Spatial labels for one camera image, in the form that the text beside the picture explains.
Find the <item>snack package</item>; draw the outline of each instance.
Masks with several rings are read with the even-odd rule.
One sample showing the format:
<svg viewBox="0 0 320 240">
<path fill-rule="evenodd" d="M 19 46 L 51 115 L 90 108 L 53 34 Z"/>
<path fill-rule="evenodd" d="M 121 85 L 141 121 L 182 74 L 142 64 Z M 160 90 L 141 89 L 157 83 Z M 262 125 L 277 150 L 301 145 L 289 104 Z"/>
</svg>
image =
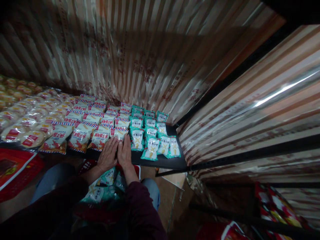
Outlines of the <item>snack package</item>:
<svg viewBox="0 0 320 240">
<path fill-rule="evenodd" d="M 118 140 L 123 141 L 124 135 L 126 135 L 129 131 L 126 128 L 110 128 L 110 137 L 115 136 Z"/>
<path fill-rule="evenodd" d="M 133 106 L 132 106 L 132 111 L 133 111 L 133 112 L 138 111 L 138 112 L 143 113 L 143 112 L 144 112 L 144 108 L 133 105 Z"/>
<path fill-rule="evenodd" d="M 47 135 L 47 138 L 51 137 L 53 134 L 53 126 L 48 123 L 39 124 L 35 130 L 44 132 Z"/>
<path fill-rule="evenodd" d="M 114 126 L 120 128 L 128 128 L 130 125 L 130 120 L 122 119 L 122 118 L 115 118 L 114 119 Z"/>
<path fill-rule="evenodd" d="M 76 123 L 81 122 L 83 118 L 83 112 L 78 111 L 67 111 L 65 122 Z"/>
<path fill-rule="evenodd" d="M 130 120 L 130 128 L 142 128 L 143 120 L 137 117 L 129 117 Z"/>
<path fill-rule="evenodd" d="M 110 170 L 106 171 L 104 174 L 102 174 L 97 181 L 96 186 L 100 187 L 108 187 L 112 186 L 115 180 L 115 173 L 116 168 L 113 167 Z"/>
<path fill-rule="evenodd" d="M 268 187 L 268 190 L 273 205 L 280 212 L 283 212 L 283 217 L 288 222 L 288 224 L 295 227 L 302 227 L 299 221 L 299 217 L 296 215 L 292 206 L 285 200 L 285 198 L 282 197 L 274 187 Z"/>
<path fill-rule="evenodd" d="M 106 101 L 103 101 L 103 100 L 96 100 L 96 101 L 94 101 L 93 104 L 94 104 L 94 105 L 97 105 L 97 106 L 103 106 L 104 109 L 105 109 L 106 106 L 107 106 L 107 102 L 106 102 Z"/>
<path fill-rule="evenodd" d="M 154 111 L 145 110 L 145 111 L 144 111 L 144 115 L 147 116 L 147 117 L 152 117 L 152 118 L 154 118 L 154 116 L 156 115 L 156 113 L 155 113 Z"/>
<path fill-rule="evenodd" d="M 4 142 L 18 142 L 29 130 L 21 124 L 14 124 L 5 128 L 1 133 Z"/>
<path fill-rule="evenodd" d="M 99 124 L 101 119 L 103 118 L 103 114 L 95 114 L 95 113 L 85 113 L 83 115 L 83 121 L 87 123 Z"/>
<path fill-rule="evenodd" d="M 117 112 L 117 111 L 119 111 L 119 107 L 116 107 L 116 106 L 113 106 L 113 105 L 108 105 L 107 111 Z"/>
<path fill-rule="evenodd" d="M 76 128 L 73 130 L 68 146 L 70 149 L 86 153 L 87 145 L 92 132 L 97 128 L 97 125 L 87 122 L 77 122 Z"/>
<path fill-rule="evenodd" d="M 130 128 L 131 134 L 131 150 L 143 151 L 143 132 L 144 129 Z"/>
<path fill-rule="evenodd" d="M 144 117 L 144 125 L 146 127 L 156 127 L 156 119 L 152 117 Z"/>
<path fill-rule="evenodd" d="M 113 128 L 113 125 L 100 124 L 97 129 L 93 131 L 92 141 L 88 148 L 101 152 L 110 137 L 111 128 Z"/>
<path fill-rule="evenodd" d="M 101 119 L 101 124 L 109 124 L 114 126 L 114 119 L 117 117 L 115 114 L 105 114 Z"/>
<path fill-rule="evenodd" d="M 15 123 L 19 119 L 18 114 L 11 111 L 0 112 L 0 117 L 8 119 L 11 124 Z"/>
<path fill-rule="evenodd" d="M 132 117 L 143 118 L 143 113 L 140 112 L 140 111 L 132 111 L 131 116 L 132 116 Z"/>
<path fill-rule="evenodd" d="M 24 116 L 17 121 L 17 124 L 21 124 L 27 129 L 33 130 L 38 125 L 38 122 L 34 118 Z"/>
<path fill-rule="evenodd" d="M 80 94 L 80 97 L 81 99 L 91 101 L 92 103 L 94 103 L 94 101 L 98 99 L 96 96 L 87 95 L 87 94 Z"/>
<path fill-rule="evenodd" d="M 141 159 L 157 161 L 157 151 L 160 145 L 161 139 L 153 136 L 147 136 L 146 148 L 143 150 Z"/>
<path fill-rule="evenodd" d="M 120 113 L 130 114 L 132 110 L 132 105 L 121 103 Z"/>
<path fill-rule="evenodd" d="M 61 153 L 66 154 L 67 137 L 72 133 L 75 126 L 74 123 L 69 122 L 52 122 L 53 134 L 40 147 L 39 152 L 47 153 Z"/>
<path fill-rule="evenodd" d="M 40 147 L 47 139 L 47 135 L 42 131 L 30 131 L 21 138 L 21 145 L 25 148 Z"/>
<path fill-rule="evenodd" d="M 125 113 L 118 113 L 118 114 L 117 114 L 117 117 L 118 117 L 118 118 L 122 118 L 122 119 L 129 120 L 129 117 L 131 117 L 131 116 L 128 115 L 128 114 L 125 114 Z"/>
<path fill-rule="evenodd" d="M 163 154 L 166 158 L 168 158 L 170 137 L 162 133 L 158 133 L 158 137 L 161 139 L 161 143 L 157 154 Z"/>
<path fill-rule="evenodd" d="M 8 119 L 4 117 L 0 117 L 0 133 L 7 128 L 10 125 L 10 122 Z"/>
<path fill-rule="evenodd" d="M 157 122 L 166 122 L 168 115 L 166 113 L 157 111 Z"/>
<path fill-rule="evenodd" d="M 167 158 L 181 157 L 177 138 L 175 136 L 170 137 L 170 148 Z"/>
<path fill-rule="evenodd" d="M 95 113 L 95 114 L 102 114 L 104 113 L 104 106 L 98 106 L 98 105 L 89 105 L 88 106 L 88 112 L 89 113 Z"/>
</svg>

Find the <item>person's left hand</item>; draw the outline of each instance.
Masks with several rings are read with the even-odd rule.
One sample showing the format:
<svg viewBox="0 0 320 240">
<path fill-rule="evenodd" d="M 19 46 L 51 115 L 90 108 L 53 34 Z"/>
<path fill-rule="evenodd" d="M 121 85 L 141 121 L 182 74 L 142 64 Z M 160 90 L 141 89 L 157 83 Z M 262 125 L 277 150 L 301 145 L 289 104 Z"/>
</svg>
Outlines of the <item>person's left hand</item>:
<svg viewBox="0 0 320 240">
<path fill-rule="evenodd" d="M 104 145 L 97 163 L 97 166 L 102 170 L 103 173 L 117 165 L 117 159 L 115 158 L 115 155 L 118 143 L 118 138 L 111 137 Z"/>
</svg>

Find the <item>striped curtain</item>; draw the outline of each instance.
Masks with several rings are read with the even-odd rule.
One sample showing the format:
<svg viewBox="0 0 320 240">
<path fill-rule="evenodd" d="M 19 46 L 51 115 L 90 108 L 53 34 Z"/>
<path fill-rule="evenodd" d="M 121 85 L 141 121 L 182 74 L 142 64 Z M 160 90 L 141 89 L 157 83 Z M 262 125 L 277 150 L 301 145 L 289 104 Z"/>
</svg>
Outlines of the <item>striped curtain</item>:
<svg viewBox="0 0 320 240">
<path fill-rule="evenodd" d="M 302 26 L 180 127 L 188 165 L 320 133 L 320 26 Z M 320 149 L 205 169 L 210 182 L 320 181 Z M 279 189 L 320 228 L 318 189 Z"/>
<path fill-rule="evenodd" d="M 177 122 L 284 20 L 258 0 L 31 0 L 9 12 L 0 71 Z"/>
</svg>

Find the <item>dark red sleeve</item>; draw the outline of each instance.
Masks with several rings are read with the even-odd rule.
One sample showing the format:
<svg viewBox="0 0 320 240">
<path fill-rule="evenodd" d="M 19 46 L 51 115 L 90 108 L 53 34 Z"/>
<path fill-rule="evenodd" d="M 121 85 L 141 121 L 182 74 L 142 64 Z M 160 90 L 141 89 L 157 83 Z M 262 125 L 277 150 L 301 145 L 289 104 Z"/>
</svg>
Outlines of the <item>dark red sleeve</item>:
<svg viewBox="0 0 320 240">
<path fill-rule="evenodd" d="M 143 184 L 132 182 L 129 185 L 126 203 L 129 207 L 130 239 L 168 239 L 148 189 Z"/>
<path fill-rule="evenodd" d="M 88 193 L 88 183 L 72 177 L 0 225 L 12 239 L 48 239 L 60 221 Z"/>
</svg>

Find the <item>hand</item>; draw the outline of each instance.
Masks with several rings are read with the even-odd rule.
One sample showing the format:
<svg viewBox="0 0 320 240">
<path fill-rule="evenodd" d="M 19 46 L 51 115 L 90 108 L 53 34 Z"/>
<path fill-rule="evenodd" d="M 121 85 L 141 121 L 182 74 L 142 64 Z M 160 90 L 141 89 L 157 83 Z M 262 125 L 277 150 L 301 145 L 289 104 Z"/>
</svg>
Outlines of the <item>hand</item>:
<svg viewBox="0 0 320 240">
<path fill-rule="evenodd" d="M 105 173 L 117 165 L 115 155 L 118 143 L 118 138 L 112 136 L 104 145 L 97 163 L 97 166 L 101 169 L 102 173 Z"/>
<path fill-rule="evenodd" d="M 128 134 L 124 135 L 123 143 L 118 145 L 118 162 L 123 169 L 132 165 L 131 163 L 131 146 L 130 137 Z"/>
</svg>

